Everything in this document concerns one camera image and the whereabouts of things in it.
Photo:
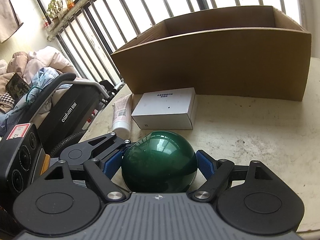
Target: wheelchair armrest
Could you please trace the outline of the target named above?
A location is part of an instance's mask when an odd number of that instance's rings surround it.
[[[43,91],[39,93],[35,101],[31,104],[30,108],[23,114],[18,123],[31,122],[32,118],[40,110],[40,107],[52,96],[56,89],[62,82],[73,81],[76,78],[74,73],[63,73],[52,80]]]

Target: windowsill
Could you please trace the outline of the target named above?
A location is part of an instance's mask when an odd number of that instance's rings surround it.
[[[87,4],[89,0],[79,0],[73,8],[71,8],[66,15],[60,20],[60,22],[49,31],[49,35],[47,40],[52,41],[55,36],[58,35],[58,32],[62,29],[64,25],[68,23],[68,21],[73,17],[74,14],[76,14],[77,11],[81,9],[84,5]]]

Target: label sticker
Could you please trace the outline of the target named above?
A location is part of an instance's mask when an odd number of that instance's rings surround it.
[[[7,140],[18,138],[18,137],[24,137],[28,128],[30,126],[30,123],[24,123],[24,124],[17,124],[7,137]]]

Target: white box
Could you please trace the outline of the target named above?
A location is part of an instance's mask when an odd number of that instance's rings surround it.
[[[150,92],[143,94],[132,118],[140,129],[193,129],[196,108],[194,88]]]

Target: camera lens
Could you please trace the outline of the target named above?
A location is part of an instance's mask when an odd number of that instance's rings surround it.
[[[28,150],[25,147],[21,147],[19,152],[19,158],[22,168],[24,168],[26,171],[30,168],[30,155]]]
[[[29,143],[32,149],[36,148],[36,137],[33,133],[30,133]]]
[[[23,180],[19,171],[15,170],[12,174],[12,184],[16,191],[20,192],[23,189]]]

